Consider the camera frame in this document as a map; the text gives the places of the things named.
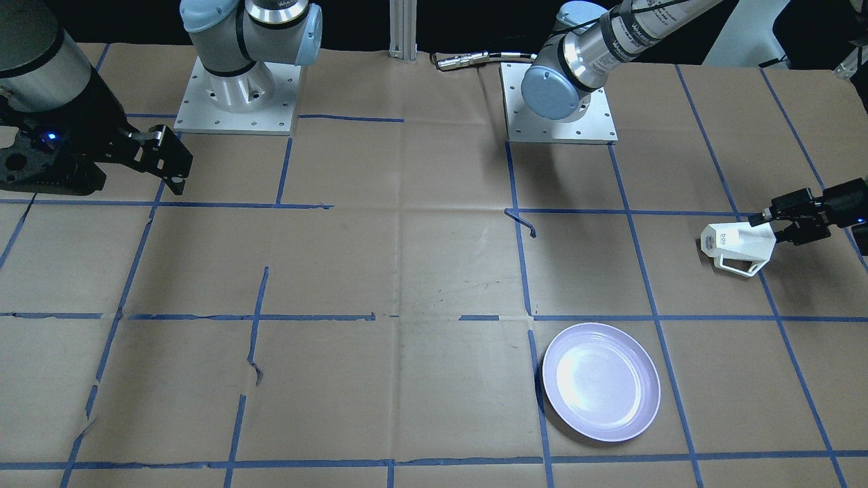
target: metal post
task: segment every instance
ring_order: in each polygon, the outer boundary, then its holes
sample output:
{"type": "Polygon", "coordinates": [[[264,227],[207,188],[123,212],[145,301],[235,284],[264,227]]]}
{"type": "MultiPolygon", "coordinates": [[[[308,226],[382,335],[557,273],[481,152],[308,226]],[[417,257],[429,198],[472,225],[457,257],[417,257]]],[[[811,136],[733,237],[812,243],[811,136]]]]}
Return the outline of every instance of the metal post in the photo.
{"type": "Polygon", "coordinates": [[[389,0],[389,56],[408,63],[416,62],[416,1],[389,0]]]}

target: white plate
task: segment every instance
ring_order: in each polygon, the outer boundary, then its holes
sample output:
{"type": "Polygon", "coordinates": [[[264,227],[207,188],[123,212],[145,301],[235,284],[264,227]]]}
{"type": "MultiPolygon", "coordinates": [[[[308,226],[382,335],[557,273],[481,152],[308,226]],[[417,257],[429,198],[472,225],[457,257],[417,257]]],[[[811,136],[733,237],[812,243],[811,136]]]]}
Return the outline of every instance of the white plate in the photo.
{"type": "Polygon", "coordinates": [[[657,416],[657,369],[648,352],[620,329],[597,323],[568,327],[552,340],[542,362],[551,405],[592,439],[634,438],[657,416]]]}

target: metal mounting plate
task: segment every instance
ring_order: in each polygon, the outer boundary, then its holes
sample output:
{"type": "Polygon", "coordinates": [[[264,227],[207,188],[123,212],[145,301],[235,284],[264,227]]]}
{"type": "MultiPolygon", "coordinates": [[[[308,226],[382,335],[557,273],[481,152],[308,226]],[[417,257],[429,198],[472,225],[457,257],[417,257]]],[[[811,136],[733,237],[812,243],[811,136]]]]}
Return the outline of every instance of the metal mounting plate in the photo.
{"type": "Polygon", "coordinates": [[[553,121],[540,117],[527,108],[521,87],[524,72],[528,68],[530,64],[527,63],[501,63],[500,65],[507,137],[510,141],[609,144],[618,140],[604,89],[598,89],[591,95],[585,115],[574,122],[553,121]]]}
{"type": "Polygon", "coordinates": [[[268,104],[254,112],[226,112],[209,99],[205,68],[197,57],[184,100],[174,120],[175,132],[291,135],[295,125],[301,67],[277,63],[266,63],[266,66],[274,75],[275,85],[275,92],[268,104]]]}

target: plate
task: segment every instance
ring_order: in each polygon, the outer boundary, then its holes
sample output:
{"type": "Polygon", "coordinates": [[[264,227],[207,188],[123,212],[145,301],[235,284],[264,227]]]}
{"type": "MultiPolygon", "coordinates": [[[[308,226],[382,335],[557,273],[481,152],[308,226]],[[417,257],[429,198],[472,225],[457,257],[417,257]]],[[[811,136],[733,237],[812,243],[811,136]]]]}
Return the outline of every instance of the plate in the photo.
{"type": "Polygon", "coordinates": [[[608,442],[632,439],[657,416],[657,368],[621,329],[598,323],[568,327],[552,340],[542,362],[551,405],[581,434],[608,442]]]}

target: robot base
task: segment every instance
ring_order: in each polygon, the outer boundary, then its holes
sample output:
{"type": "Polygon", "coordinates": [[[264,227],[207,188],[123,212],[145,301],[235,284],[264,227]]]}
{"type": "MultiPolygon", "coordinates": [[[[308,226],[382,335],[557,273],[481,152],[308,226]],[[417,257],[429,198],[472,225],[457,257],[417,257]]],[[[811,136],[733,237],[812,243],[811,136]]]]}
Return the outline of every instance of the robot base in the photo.
{"type": "Polygon", "coordinates": [[[266,63],[266,66],[274,76],[276,87],[268,105],[253,112],[234,113],[219,109],[209,100],[205,68],[196,58],[174,130],[194,134],[291,135],[301,67],[277,63],[266,63]]]}
{"type": "Polygon", "coordinates": [[[558,142],[567,144],[609,144],[618,140],[615,122],[608,109],[606,92],[598,89],[585,115],[574,122],[540,117],[524,105],[522,79],[530,68],[525,63],[501,63],[503,99],[506,101],[506,129],[512,142],[558,142]]]}

